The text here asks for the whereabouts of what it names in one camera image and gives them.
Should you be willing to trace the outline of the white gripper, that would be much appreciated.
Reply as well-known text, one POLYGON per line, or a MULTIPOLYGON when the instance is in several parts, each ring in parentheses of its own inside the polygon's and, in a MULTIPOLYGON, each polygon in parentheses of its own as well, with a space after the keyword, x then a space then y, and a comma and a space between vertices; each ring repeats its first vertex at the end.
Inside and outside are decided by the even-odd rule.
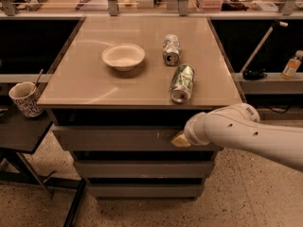
POLYGON ((210 141, 205 136, 204 123, 207 113, 197 113, 186 123, 184 132, 180 131, 170 140, 175 147, 187 148, 194 146, 206 146, 210 141))

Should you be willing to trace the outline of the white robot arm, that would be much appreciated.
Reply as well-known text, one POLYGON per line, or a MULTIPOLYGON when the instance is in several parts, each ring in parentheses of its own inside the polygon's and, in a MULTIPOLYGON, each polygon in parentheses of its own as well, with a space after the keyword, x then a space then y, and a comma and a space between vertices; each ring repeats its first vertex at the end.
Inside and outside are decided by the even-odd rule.
POLYGON ((247 103, 193 115, 171 143, 175 147, 212 143, 255 153, 303 172, 303 129, 261 124, 257 110, 247 103))

